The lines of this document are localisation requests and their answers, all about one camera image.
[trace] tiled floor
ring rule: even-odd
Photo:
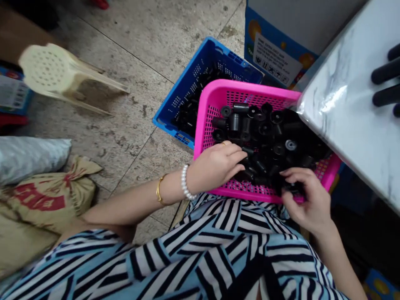
[[[152,124],[152,117],[203,39],[211,35],[243,56],[245,0],[112,0],[100,10],[89,0],[60,10],[69,50],[131,88],[116,94],[98,84],[83,87],[87,101],[113,114],[105,117],[36,96],[30,125],[21,134],[70,138],[73,154],[104,169],[92,176],[107,200],[130,186],[156,179],[192,158],[192,151]],[[178,205],[138,225],[135,243],[166,232]]]

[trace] hand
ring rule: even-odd
[[[288,183],[304,185],[306,201],[296,203],[291,192],[283,190],[282,200],[290,217],[313,235],[325,235],[335,228],[330,217],[330,195],[310,169],[290,168],[280,173]]]
[[[238,164],[245,157],[247,153],[230,141],[207,148],[187,170],[189,192],[197,194],[220,187],[245,169]]]

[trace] label on box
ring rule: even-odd
[[[303,68],[293,57],[256,33],[253,62],[288,87]]]
[[[0,75],[0,106],[22,109],[28,93],[24,82]]]

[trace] gold bangle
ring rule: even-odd
[[[160,202],[162,206],[168,206],[167,204],[165,204],[163,202],[163,199],[160,196],[160,184],[161,184],[161,181],[164,179],[164,177],[167,176],[167,175],[168,175],[168,173],[160,178],[160,181],[158,182],[158,186],[157,186],[157,191],[156,191],[157,197],[158,197],[158,202]]]

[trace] striped dress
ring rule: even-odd
[[[76,234],[2,299],[342,299],[282,205],[201,194],[142,246],[108,230]]]

